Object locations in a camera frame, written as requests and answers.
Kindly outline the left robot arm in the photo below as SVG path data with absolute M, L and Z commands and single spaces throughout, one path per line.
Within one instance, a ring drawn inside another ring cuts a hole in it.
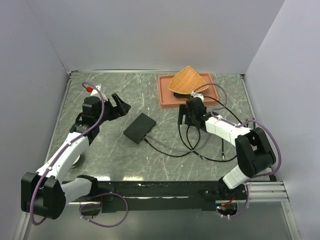
M 99 134 L 100 125 L 125 116 L 131 109 L 116 93 L 112 98 L 116 105 L 96 95 L 86 97 L 81 113 L 57 152 L 35 173 L 24 174 L 21 179 L 23 212 L 55 220 L 66 204 L 81 197 L 87 201 L 98 197 L 99 184 L 95 177 L 79 175 L 71 182 L 63 181 L 76 159 Z

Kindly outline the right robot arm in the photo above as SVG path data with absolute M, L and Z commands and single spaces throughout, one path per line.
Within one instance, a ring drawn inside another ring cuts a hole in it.
M 232 198 L 238 186 L 254 177 L 261 177 L 262 171 L 276 163 L 276 155 L 269 142 L 275 139 L 262 124 L 255 128 L 246 127 L 246 122 L 235 124 L 214 111 L 208 112 L 198 96 L 179 106 L 179 124 L 183 116 L 186 125 L 216 135 L 235 147 L 237 165 L 219 180 L 218 193 L 223 199 Z

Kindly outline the black network switch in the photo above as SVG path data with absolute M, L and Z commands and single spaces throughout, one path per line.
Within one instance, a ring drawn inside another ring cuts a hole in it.
M 135 144 L 139 144 L 156 125 L 156 121 L 141 113 L 124 131 L 123 134 L 133 141 Z

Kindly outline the terracotta plastic tray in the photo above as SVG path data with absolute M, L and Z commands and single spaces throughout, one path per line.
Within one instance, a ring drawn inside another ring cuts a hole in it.
M 170 82 L 174 76 L 175 74 L 169 74 L 161 75 L 158 77 L 158 99 L 159 106 L 161 109 L 179 108 L 181 104 L 186 103 L 186 98 L 177 98 L 174 96 L 174 93 L 171 90 L 169 90 Z M 219 95 L 214 85 L 208 86 L 208 88 L 202 91 L 201 93 L 203 94 L 203 96 L 206 96 L 206 98 L 204 99 L 204 105 L 206 107 L 218 104 L 216 101 L 212 100 L 211 98 L 208 98 L 212 97 L 216 100 L 219 100 Z

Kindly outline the woven bamboo basket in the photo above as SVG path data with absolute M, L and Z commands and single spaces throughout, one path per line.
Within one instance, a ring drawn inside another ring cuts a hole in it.
M 192 67 L 187 66 L 180 72 L 178 72 L 170 81 L 168 89 L 174 93 L 190 95 L 195 89 L 198 92 L 202 92 L 209 88 L 203 77 L 201 77 Z

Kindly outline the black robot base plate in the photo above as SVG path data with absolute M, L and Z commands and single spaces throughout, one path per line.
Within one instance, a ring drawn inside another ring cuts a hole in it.
M 92 196 L 79 202 L 97 202 L 103 213 L 117 211 L 215 211 L 216 203 L 245 200 L 243 184 L 228 189 L 221 181 L 99 181 Z

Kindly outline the aluminium frame rail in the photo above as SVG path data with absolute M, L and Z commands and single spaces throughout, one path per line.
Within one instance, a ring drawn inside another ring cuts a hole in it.
M 298 240 L 295 218 L 282 182 L 253 182 L 248 201 L 236 200 L 235 217 L 199 209 L 130 210 L 100 213 L 88 223 L 80 218 L 82 202 L 69 203 L 56 220 L 39 226 L 24 213 L 16 240 Z

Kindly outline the white tape roll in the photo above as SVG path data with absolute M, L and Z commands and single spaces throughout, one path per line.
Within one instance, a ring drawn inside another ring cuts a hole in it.
M 76 158 L 76 160 L 73 162 L 71 168 L 72 168 L 72 169 L 73 169 L 73 168 L 76 168 L 78 165 L 81 164 L 82 160 L 83 160 L 83 154 L 80 154 L 80 155 Z

